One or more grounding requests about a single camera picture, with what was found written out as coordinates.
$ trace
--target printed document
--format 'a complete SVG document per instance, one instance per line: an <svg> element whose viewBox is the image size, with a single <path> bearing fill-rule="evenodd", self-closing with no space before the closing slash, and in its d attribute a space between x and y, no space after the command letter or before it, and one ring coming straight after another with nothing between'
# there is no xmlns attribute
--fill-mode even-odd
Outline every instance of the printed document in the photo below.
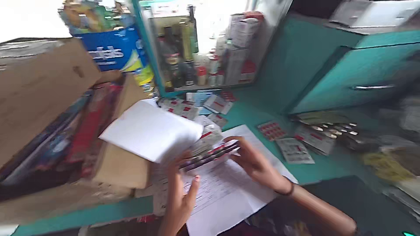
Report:
<svg viewBox="0 0 420 236"><path fill-rule="evenodd" d="M222 135L224 138L244 137L262 152L282 175L298 183L246 125L229 129ZM184 176L185 192L188 192L191 181L192 177ZM153 212L163 215L168 197L168 179L161 169L154 172L152 183L153 185L145 190L137 190L136 197L153 195ZM254 182L236 162L223 162L201 174L196 206L187 221L188 232L190 236L216 236L257 212L276 196L271 189Z"/></svg>

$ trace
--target hand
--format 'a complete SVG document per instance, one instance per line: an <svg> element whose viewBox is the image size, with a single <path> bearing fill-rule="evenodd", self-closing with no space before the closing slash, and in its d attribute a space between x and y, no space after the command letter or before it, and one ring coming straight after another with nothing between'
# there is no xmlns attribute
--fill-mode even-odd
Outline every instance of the hand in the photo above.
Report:
<svg viewBox="0 0 420 236"><path fill-rule="evenodd" d="M270 189L286 194L291 191L292 184L282 176L271 163L258 150L251 146L243 137L231 136L224 139L230 141L237 139L241 156L231 155L231 159L238 163L245 172L256 182L269 187Z"/></svg>
<svg viewBox="0 0 420 236"><path fill-rule="evenodd" d="M200 176L195 176L188 194L184 192L184 183L179 172L179 165L191 152L185 151L176 158L168 168L168 204L166 214L159 229L159 236L174 236L191 216L195 206L195 197L200 186Z"/></svg>

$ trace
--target wrist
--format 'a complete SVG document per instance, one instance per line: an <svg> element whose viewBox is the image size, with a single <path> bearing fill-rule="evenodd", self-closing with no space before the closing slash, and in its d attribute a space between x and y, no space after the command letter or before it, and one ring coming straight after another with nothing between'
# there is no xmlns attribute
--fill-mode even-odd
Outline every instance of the wrist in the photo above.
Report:
<svg viewBox="0 0 420 236"><path fill-rule="evenodd" d="M175 236L179 230L175 225L173 217L166 214L162 219L158 236Z"/></svg>
<svg viewBox="0 0 420 236"><path fill-rule="evenodd" d="M281 195L285 195L285 196L290 196L293 194L294 191L294 183L292 181L290 181L288 178L282 176L281 174L279 181L278 181L278 185L277 187L275 187L273 190Z"/></svg>

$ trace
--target person's right hand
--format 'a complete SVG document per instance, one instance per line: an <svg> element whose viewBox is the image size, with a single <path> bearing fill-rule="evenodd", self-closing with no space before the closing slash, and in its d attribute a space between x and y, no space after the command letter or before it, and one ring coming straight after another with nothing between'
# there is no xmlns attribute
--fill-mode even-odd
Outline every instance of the person's right hand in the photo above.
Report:
<svg viewBox="0 0 420 236"><path fill-rule="evenodd" d="M231 136L225 138L224 141L227 142L232 139L239 140L237 142L240 146L238 153L241 156L231 155L231 159L238 163L254 181L280 194L286 194L291 191L292 183L274 169L264 155L251 146L243 137Z"/></svg>

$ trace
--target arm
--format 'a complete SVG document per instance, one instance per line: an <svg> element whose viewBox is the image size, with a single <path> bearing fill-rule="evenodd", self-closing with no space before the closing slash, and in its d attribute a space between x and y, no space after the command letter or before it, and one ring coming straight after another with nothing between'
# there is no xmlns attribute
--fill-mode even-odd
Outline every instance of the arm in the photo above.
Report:
<svg viewBox="0 0 420 236"><path fill-rule="evenodd" d="M200 176L195 176L187 194L184 193L184 182L181 179L179 165L191 152L186 151L176 158L168 168L168 204L166 214L159 228L158 236L175 236L191 215L195 206L195 197L200 186Z"/></svg>
<svg viewBox="0 0 420 236"><path fill-rule="evenodd" d="M232 155L231 159L237 162L246 173L256 182L265 185L274 191L288 195L292 200L307 209L329 229L338 235L351 236L356 232L356 223L349 216L323 200L312 195L304 188L290 182L282 176L269 161L242 137L228 137L225 141L238 139L241 156Z"/></svg>

